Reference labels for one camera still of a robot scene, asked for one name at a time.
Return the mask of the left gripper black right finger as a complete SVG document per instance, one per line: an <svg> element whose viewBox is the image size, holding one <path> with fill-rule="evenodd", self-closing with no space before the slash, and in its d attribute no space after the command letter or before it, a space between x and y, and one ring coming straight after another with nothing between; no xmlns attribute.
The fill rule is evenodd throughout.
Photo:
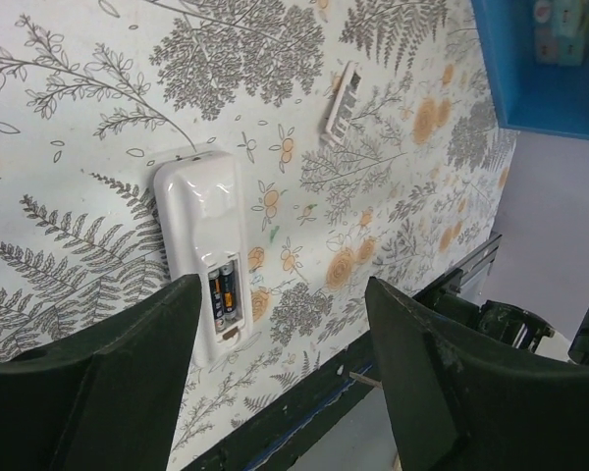
<svg viewBox="0 0 589 471"><path fill-rule="evenodd" d="M589 366L490 339L387 282L365 304L405 470L589 470Z"/></svg>

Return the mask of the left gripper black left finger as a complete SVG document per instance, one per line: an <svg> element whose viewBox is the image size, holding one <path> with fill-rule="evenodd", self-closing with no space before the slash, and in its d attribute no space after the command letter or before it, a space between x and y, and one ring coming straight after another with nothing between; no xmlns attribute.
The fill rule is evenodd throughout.
<svg viewBox="0 0 589 471"><path fill-rule="evenodd" d="M0 362L0 470L163 470L201 309L185 275L64 339Z"/></svg>

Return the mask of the white remote control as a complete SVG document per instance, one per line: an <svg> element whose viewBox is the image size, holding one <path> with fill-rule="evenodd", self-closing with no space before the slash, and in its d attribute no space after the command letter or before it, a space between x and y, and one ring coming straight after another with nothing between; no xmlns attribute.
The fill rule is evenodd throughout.
<svg viewBox="0 0 589 471"><path fill-rule="evenodd" d="M241 168L235 155L211 150L163 164L153 180L171 279L197 275L202 298L192 351L197 368L241 347L253 332ZM208 273L233 261L238 315L215 331Z"/></svg>

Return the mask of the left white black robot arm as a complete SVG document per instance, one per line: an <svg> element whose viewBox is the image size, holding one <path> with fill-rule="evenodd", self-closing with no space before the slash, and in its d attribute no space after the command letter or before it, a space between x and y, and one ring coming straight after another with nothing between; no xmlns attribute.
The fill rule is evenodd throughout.
<svg viewBox="0 0 589 471"><path fill-rule="evenodd" d="M185 275L0 362L0 470L165 469L202 295ZM589 470L589 343L547 358L533 314L428 304L376 278L365 303L403 469Z"/></svg>

